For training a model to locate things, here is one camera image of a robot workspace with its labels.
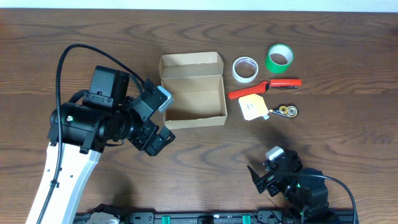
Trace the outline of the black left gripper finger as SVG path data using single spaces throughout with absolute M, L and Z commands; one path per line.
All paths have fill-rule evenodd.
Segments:
M 166 126 L 160 130 L 158 137 L 160 141 L 159 146 L 166 146 L 175 139 L 175 135 Z
M 144 149 L 144 151 L 149 156 L 156 156 L 163 149 L 164 145 L 165 139 L 157 136 L 156 138 L 154 138 L 153 141 L 150 142 L 150 144 Z

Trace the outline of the white masking tape roll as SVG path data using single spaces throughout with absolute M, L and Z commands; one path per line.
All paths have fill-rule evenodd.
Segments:
M 232 75 L 240 83 L 250 83 L 255 80 L 259 72 L 257 62 L 250 57 L 237 58 L 232 66 Z

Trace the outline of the green tape roll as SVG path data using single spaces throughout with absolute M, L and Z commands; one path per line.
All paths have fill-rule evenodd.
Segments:
M 294 51 L 285 44 L 273 45 L 266 56 L 265 66 L 271 73 L 284 73 L 294 61 Z

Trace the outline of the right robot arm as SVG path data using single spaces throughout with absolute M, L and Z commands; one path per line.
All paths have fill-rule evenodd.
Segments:
M 267 192 L 271 197 L 281 193 L 291 203 L 289 215 L 292 218 L 310 221 L 328 213 L 328 189 L 325 181 L 318 177 L 321 171 L 303 169 L 297 157 L 289 159 L 282 156 L 268 160 L 264 165 L 268 173 L 262 177 L 248 166 L 257 191 L 260 194 Z

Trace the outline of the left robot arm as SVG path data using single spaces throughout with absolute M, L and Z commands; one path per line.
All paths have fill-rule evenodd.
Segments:
M 89 90 L 76 93 L 50 117 L 50 140 L 42 180 L 28 223 L 72 223 L 85 185 L 106 147 L 129 141 L 156 156 L 175 136 L 150 117 L 174 102 L 170 92 L 144 82 L 137 98 L 127 96 L 131 75 L 97 66 Z

